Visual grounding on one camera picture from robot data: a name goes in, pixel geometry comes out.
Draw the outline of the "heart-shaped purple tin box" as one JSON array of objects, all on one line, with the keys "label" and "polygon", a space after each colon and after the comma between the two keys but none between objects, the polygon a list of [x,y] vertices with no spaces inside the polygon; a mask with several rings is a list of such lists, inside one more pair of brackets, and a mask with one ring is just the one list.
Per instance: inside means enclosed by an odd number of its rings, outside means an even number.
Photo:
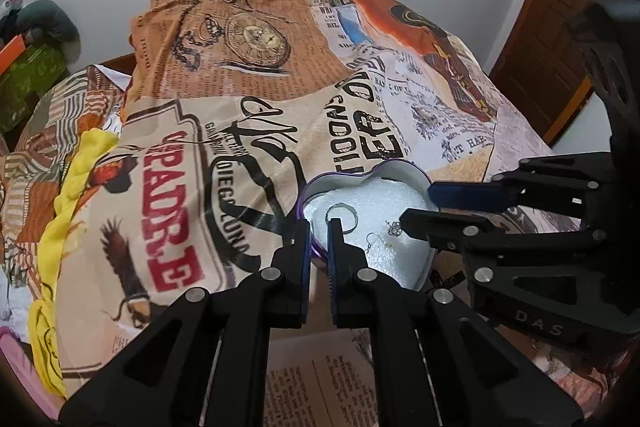
[{"label": "heart-shaped purple tin box", "polygon": [[[422,288],[435,256],[428,243],[387,234],[388,223],[400,222],[405,210],[438,210],[427,195],[430,178],[422,169],[404,160],[390,160],[367,173],[325,173],[303,188],[296,204],[296,215],[309,222],[311,251],[326,259],[329,222],[342,221],[344,240],[366,254],[370,267],[393,277],[400,286],[416,291]],[[389,249],[366,253],[367,234],[378,233],[390,243]]]}]

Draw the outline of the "brown wooden door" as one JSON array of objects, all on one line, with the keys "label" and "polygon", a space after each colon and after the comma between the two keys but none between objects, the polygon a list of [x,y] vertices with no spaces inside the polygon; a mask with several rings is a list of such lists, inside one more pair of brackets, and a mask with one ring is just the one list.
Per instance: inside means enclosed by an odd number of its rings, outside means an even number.
[{"label": "brown wooden door", "polygon": [[593,93],[567,22],[595,0],[524,0],[490,79],[550,146]]}]

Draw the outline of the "patchwork print bed cover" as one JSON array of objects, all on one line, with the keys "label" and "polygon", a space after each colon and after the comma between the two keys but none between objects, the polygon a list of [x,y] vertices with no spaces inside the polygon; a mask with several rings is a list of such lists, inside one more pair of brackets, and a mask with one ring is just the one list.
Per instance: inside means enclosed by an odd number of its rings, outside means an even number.
[{"label": "patchwork print bed cover", "polygon": [[394,0],[152,0],[130,42],[134,66],[59,82],[1,158],[1,351],[48,418],[161,306],[265,268],[312,179],[486,181],[549,153]]}]

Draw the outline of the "orange box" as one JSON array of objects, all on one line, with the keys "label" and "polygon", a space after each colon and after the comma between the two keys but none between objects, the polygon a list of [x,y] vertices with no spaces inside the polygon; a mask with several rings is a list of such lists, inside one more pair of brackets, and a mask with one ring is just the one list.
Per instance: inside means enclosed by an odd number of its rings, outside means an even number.
[{"label": "orange box", "polygon": [[14,61],[25,51],[23,36],[14,36],[0,51],[0,75],[3,75]]}]

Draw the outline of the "small silver charm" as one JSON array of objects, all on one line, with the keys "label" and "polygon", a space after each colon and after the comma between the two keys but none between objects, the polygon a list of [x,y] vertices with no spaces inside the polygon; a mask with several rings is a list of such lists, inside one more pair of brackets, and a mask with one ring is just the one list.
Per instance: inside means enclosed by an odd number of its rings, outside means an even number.
[{"label": "small silver charm", "polygon": [[399,221],[389,222],[387,225],[388,225],[388,229],[387,229],[388,235],[395,236],[395,237],[401,236],[402,229]]}]

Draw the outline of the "silver earring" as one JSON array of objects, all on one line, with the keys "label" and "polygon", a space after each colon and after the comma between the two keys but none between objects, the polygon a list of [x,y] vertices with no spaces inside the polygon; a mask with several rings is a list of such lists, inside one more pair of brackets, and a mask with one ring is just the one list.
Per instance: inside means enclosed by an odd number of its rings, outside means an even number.
[{"label": "silver earring", "polygon": [[366,241],[367,241],[367,247],[366,247],[367,254],[371,253],[371,251],[377,251],[378,249],[380,249],[381,251],[384,251],[384,249],[390,248],[390,243],[388,243],[386,239],[384,239],[384,237],[380,236],[378,233],[374,233],[374,232],[368,233],[366,237]]}]

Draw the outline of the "dark grey plush toy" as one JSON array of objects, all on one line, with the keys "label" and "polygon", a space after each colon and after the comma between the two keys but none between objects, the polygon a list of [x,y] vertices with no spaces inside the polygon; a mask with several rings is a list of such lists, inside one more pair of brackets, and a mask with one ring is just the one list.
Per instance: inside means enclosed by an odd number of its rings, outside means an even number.
[{"label": "dark grey plush toy", "polygon": [[24,6],[17,13],[15,26],[29,45],[47,40],[65,44],[79,39],[76,25],[52,0],[35,0]]}]

